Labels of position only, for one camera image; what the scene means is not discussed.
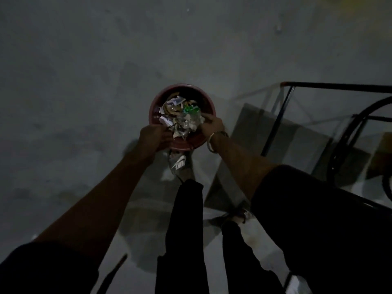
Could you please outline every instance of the person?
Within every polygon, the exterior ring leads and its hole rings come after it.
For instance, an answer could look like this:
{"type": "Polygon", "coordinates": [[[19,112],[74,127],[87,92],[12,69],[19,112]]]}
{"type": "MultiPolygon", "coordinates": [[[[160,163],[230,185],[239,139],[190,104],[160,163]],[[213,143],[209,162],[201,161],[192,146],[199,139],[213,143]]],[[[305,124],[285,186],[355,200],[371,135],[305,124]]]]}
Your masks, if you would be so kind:
{"type": "MultiPolygon", "coordinates": [[[[313,293],[389,289],[390,217],[349,192],[248,153],[224,133],[221,119],[203,116],[208,121],[201,130],[213,151],[284,252],[289,269],[304,277],[313,293]]],[[[33,242],[18,247],[1,263],[3,292],[90,292],[132,191],[155,152],[167,148],[171,138],[160,125],[143,128],[135,149],[112,172],[33,242]]],[[[202,189],[193,178],[183,179],[179,187],[166,253],[158,258],[156,293],[208,293],[202,189]]],[[[222,233],[229,293],[283,293],[275,274],[262,269],[243,242],[235,222],[226,221],[222,233]]]]}

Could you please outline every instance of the hand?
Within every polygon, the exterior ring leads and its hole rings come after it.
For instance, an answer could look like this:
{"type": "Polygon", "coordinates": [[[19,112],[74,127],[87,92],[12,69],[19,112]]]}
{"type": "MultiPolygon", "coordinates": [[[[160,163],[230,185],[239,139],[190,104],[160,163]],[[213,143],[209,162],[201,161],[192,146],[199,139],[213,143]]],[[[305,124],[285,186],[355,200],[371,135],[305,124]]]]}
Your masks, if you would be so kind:
{"type": "Polygon", "coordinates": [[[149,158],[152,163],[154,154],[168,148],[172,141],[173,134],[164,125],[148,125],[140,130],[139,141],[132,152],[135,157],[149,158]]]}
{"type": "Polygon", "coordinates": [[[208,113],[202,113],[202,116],[205,118],[205,122],[200,125],[200,129],[206,138],[217,131],[225,130],[225,126],[223,126],[223,122],[220,118],[208,113]]]}

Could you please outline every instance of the black metal frame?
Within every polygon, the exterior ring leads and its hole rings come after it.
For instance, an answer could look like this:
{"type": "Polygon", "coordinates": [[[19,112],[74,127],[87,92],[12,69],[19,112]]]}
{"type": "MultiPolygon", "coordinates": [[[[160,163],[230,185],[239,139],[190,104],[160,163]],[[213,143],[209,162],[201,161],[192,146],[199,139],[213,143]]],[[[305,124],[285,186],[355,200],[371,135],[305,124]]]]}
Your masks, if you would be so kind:
{"type": "MultiPolygon", "coordinates": [[[[285,81],[280,84],[281,88],[289,87],[287,95],[283,101],[282,107],[277,115],[277,118],[272,126],[271,132],[267,138],[267,141],[263,147],[261,156],[266,156],[274,138],[276,136],[277,131],[279,130],[280,124],[282,122],[283,115],[286,111],[287,105],[292,97],[292,93],[296,87],[305,87],[305,88],[322,88],[322,89],[330,89],[330,90],[350,90],[350,91],[358,91],[358,92],[374,92],[374,93],[389,93],[392,94],[392,86],[388,85],[351,85],[351,84],[326,84],[326,83],[309,83],[309,82],[297,82],[297,81],[285,81]]],[[[342,137],[340,138],[339,142],[337,143],[336,147],[333,150],[331,155],[330,162],[327,168],[327,182],[334,185],[334,177],[335,174],[339,171],[340,166],[344,162],[347,154],[349,153],[350,149],[353,148],[355,142],[359,138],[363,128],[365,127],[367,121],[369,119],[376,120],[376,121],[386,121],[392,123],[392,118],[386,118],[382,116],[370,116],[370,113],[373,113],[375,110],[388,105],[392,104],[392,96],[382,99],[380,101],[375,102],[374,104],[370,105],[364,111],[359,114],[354,114],[353,120],[346,128],[345,132],[343,133],[342,137]],[[351,135],[355,132],[354,137],[351,139],[350,143],[349,139],[351,135]]],[[[389,216],[392,215],[392,209],[385,207],[384,205],[378,204],[373,202],[369,199],[354,196],[354,199],[365,203],[367,205],[372,206],[373,208],[378,209],[380,212],[385,212],[389,216]]]]}

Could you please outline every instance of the forearm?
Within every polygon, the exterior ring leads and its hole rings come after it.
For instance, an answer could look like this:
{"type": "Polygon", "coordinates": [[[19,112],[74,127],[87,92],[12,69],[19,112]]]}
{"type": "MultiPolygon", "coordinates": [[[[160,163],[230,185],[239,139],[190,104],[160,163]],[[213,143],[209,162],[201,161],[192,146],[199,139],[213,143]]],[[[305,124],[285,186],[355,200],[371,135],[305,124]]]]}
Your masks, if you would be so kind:
{"type": "Polygon", "coordinates": [[[252,199],[262,179],[277,166],[264,157],[252,155],[231,138],[220,133],[213,135],[211,145],[222,157],[234,180],[249,200],[252,199]]]}
{"type": "Polygon", "coordinates": [[[149,161],[129,154],[35,241],[58,242],[101,263],[149,161]]]}

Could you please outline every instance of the pink bowl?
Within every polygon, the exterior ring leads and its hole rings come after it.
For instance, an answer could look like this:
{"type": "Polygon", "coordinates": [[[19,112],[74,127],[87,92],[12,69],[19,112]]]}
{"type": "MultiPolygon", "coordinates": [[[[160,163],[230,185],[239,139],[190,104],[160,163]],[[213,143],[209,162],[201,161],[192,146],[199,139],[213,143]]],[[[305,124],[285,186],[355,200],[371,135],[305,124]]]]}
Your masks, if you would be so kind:
{"type": "MultiPolygon", "coordinates": [[[[160,124],[158,118],[155,118],[155,116],[160,116],[159,108],[162,107],[169,96],[175,92],[179,92],[179,95],[187,100],[197,101],[202,112],[209,113],[214,116],[216,115],[212,100],[202,89],[193,85],[176,84],[164,88],[154,98],[149,112],[150,124],[160,124]]],[[[191,132],[188,135],[187,140],[183,140],[181,137],[176,137],[171,143],[170,148],[172,150],[186,152],[202,146],[206,140],[207,139],[204,137],[203,133],[198,129],[196,132],[191,132]]]]}

